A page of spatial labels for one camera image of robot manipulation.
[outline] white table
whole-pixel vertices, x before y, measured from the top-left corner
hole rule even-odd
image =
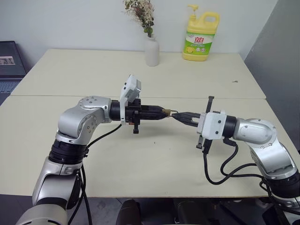
[[[212,53],[207,61],[183,60],[161,52],[160,64],[148,67],[143,52],[48,50],[12,95],[119,97],[134,74],[142,98],[265,98],[237,53]]]
[[[10,96],[0,107],[0,193],[31,195],[45,157],[53,144],[59,115],[77,104],[80,97]],[[204,112],[206,99],[143,98],[144,105],[160,105],[179,111]],[[215,99],[213,110],[229,115],[261,118],[278,129],[280,141],[296,165],[300,156],[264,99]],[[118,125],[100,125],[92,139]],[[84,159],[87,194],[92,197],[253,197],[266,196],[258,178],[232,178],[223,185],[210,184],[203,171],[203,154],[195,148],[195,127],[173,118],[142,121],[140,133],[132,126],[93,145]],[[228,170],[253,162],[249,148],[238,142],[240,151]],[[219,180],[221,163],[233,149],[214,141],[209,156],[209,173]],[[259,173],[257,168],[243,172]]]

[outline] white vase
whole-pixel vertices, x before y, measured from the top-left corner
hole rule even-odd
[[[151,37],[147,36],[146,39],[145,60],[146,64],[150,67],[154,67],[159,64],[159,44],[153,35]]]

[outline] yellow bottle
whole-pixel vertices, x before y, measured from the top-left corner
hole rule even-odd
[[[190,16],[188,21],[182,57],[185,60],[204,61],[210,52],[212,40],[219,25],[220,16],[218,13],[205,12],[200,18],[196,19],[195,11],[198,9],[198,6],[188,6],[192,7],[194,14]],[[207,17],[214,17],[215,20],[209,22],[206,20]]]

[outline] green label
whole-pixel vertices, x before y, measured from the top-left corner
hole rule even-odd
[[[183,52],[192,55],[208,55],[214,34],[187,32]]]

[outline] robotic arm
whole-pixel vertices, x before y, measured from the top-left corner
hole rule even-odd
[[[172,117],[186,125],[197,127],[197,148],[208,154],[212,140],[233,138],[244,141],[267,185],[269,196],[284,212],[290,224],[300,219],[300,174],[297,166],[283,144],[278,141],[276,127],[261,119],[244,120],[210,112],[210,97],[206,113],[173,113]]]
[[[99,124],[112,120],[127,122],[134,124],[137,134],[140,120],[160,120],[170,115],[171,110],[160,106],[141,105],[136,98],[140,91],[141,82],[131,75],[122,87],[120,101],[84,97],[60,116],[54,144],[33,191],[34,206],[22,215],[17,225],[68,224],[66,209],[73,208],[79,199],[80,169]]]

